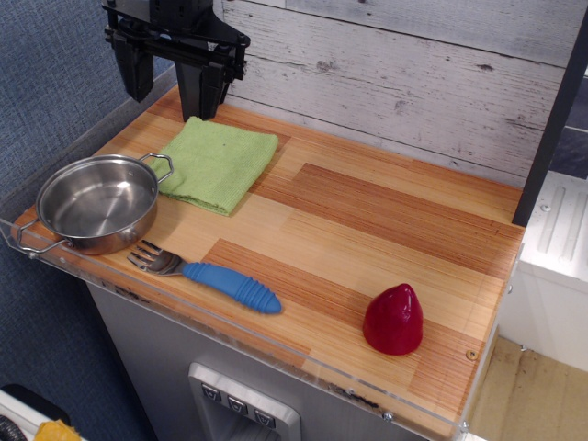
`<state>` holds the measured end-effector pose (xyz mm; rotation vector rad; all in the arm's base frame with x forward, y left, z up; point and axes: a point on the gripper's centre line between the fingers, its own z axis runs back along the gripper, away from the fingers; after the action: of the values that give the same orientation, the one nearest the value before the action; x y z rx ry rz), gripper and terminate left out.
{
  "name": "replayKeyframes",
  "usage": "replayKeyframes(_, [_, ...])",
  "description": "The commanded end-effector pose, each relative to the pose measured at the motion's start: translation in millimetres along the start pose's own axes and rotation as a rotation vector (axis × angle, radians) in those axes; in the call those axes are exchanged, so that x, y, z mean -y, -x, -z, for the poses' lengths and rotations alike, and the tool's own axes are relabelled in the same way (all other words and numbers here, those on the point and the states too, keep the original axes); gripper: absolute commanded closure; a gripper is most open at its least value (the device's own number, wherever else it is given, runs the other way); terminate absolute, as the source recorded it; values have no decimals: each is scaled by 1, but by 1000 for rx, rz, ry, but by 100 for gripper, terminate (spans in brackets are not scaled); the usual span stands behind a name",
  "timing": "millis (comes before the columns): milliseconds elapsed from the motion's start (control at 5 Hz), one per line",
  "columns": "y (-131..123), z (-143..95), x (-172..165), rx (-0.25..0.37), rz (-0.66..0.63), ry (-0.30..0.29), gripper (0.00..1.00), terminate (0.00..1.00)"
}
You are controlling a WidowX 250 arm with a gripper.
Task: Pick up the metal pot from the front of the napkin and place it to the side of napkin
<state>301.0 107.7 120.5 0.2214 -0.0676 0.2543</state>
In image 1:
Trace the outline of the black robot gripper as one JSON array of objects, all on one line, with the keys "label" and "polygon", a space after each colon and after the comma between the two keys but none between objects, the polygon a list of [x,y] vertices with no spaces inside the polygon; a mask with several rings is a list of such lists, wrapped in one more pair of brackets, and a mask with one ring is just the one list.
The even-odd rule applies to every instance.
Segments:
[{"label": "black robot gripper", "polygon": [[184,121],[216,117],[228,88],[224,77],[244,77],[248,36],[217,17],[211,1],[104,1],[102,7],[106,41],[131,98],[142,102],[151,93],[153,58],[160,57],[177,62]]}]

